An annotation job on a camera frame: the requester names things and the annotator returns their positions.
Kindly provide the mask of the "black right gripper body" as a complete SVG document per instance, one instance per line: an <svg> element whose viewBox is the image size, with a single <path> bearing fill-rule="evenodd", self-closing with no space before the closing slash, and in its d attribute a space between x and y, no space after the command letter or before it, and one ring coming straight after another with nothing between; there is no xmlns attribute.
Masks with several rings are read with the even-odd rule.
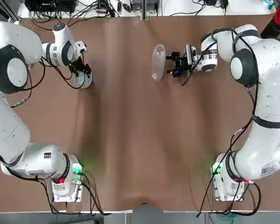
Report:
<svg viewBox="0 0 280 224"><path fill-rule="evenodd" d="M188 59L186 56L180 57L180 60L175 61L175 68L179 69L179 76L185 75L189 68Z"/></svg>

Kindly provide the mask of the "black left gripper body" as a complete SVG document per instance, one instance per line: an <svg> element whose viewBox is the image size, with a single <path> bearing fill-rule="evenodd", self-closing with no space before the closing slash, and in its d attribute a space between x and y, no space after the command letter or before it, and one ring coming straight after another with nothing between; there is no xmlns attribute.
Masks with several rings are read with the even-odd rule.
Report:
<svg viewBox="0 0 280 224"><path fill-rule="evenodd" d="M70 71L84 71L84 62L81 56L69 64Z"/></svg>

